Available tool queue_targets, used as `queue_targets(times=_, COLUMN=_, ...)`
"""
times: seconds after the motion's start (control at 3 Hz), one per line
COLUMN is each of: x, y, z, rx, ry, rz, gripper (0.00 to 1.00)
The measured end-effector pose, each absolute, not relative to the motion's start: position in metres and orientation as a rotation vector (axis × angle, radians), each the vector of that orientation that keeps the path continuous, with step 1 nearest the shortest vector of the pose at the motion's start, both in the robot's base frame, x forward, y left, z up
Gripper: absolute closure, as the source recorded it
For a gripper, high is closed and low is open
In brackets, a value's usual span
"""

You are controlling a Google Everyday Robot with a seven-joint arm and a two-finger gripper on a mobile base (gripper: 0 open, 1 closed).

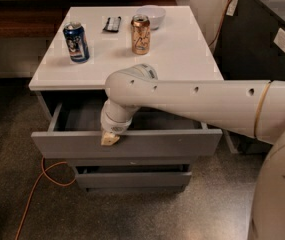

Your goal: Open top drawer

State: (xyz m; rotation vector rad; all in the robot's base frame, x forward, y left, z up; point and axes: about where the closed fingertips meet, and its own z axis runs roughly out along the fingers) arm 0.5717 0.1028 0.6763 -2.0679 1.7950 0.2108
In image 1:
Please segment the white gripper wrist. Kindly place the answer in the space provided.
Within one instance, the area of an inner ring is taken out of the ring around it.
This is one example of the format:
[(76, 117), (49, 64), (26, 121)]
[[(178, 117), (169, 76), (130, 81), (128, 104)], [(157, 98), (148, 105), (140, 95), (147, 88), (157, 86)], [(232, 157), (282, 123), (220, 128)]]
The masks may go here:
[(112, 146), (131, 125), (132, 120), (116, 122), (104, 112), (101, 113), (101, 127), (104, 130), (101, 136), (102, 146)]

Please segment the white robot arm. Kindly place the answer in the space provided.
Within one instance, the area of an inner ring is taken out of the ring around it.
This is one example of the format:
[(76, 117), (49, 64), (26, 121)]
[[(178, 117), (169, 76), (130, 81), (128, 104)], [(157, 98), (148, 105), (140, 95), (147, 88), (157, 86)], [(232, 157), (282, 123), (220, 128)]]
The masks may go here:
[(114, 135), (127, 130), (139, 108), (150, 107), (271, 144), (256, 183), (248, 240), (285, 240), (285, 81), (163, 81), (139, 64), (109, 75), (105, 91), (101, 126)]

